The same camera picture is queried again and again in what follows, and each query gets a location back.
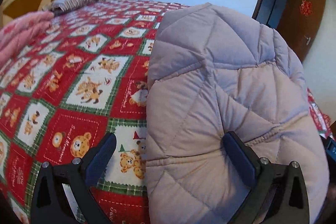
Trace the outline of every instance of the folded comforter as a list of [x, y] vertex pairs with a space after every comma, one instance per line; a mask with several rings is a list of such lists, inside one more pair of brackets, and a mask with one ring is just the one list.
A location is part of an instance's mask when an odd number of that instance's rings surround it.
[[302, 65], [276, 30], [211, 4], [167, 12], [148, 85], [151, 224], [223, 224], [232, 217], [249, 188], [222, 148], [228, 131], [259, 157], [300, 163], [315, 221], [328, 164]]

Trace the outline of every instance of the door handle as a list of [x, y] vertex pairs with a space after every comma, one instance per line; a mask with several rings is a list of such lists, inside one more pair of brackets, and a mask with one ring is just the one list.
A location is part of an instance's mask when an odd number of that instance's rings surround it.
[[304, 36], [304, 37], [305, 37], [305, 39], [307, 39], [307, 41], [306, 41], [306, 45], [308, 46], [309, 43], [310, 43], [311, 37], [306, 37], [306, 36]]

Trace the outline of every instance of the red door decoration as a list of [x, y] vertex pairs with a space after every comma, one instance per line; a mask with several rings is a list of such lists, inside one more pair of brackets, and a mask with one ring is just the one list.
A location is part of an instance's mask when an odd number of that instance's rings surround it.
[[311, 10], [312, 3], [310, 1], [303, 0], [300, 6], [301, 14], [305, 15], [306, 17], [313, 14]]

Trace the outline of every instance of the red patterned bedspread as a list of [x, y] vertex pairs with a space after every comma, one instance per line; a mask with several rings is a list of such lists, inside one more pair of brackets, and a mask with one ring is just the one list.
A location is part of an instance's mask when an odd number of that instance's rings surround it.
[[[0, 189], [23, 223], [41, 163], [83, 157], [106, 132], [117, 150], [91, 191], [116, 224], [148, 224], [149, 56], [167, 10], [154, 1], [96, 3], [53, 20], [0, 71]], [[64, 187], [77, 220], [83, 215]]]

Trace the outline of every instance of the brown wooden door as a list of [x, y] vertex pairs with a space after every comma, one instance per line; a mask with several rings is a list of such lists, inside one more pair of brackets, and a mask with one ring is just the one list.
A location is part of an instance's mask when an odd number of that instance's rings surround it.
[[277, 31], [301, 62], [320, 27], [326, 0], [287, 0]]

